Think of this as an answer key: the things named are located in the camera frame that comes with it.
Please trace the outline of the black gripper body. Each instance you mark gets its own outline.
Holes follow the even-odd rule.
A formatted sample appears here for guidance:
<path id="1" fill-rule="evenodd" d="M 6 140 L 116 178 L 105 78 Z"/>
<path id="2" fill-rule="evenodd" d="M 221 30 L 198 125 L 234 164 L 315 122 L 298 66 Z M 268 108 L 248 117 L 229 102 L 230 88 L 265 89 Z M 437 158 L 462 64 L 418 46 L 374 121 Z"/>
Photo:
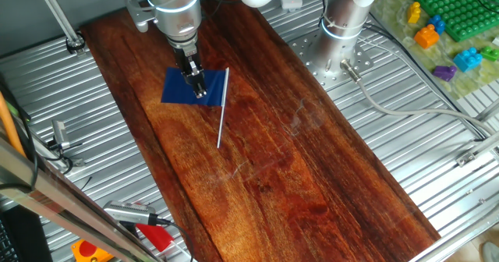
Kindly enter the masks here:
<path id="1" fill-rule="evenodd" d="M 174 53 L 176 65 L 185 77 L 197 76 L 203 72 L 196 44 L 174 47 Z"/>

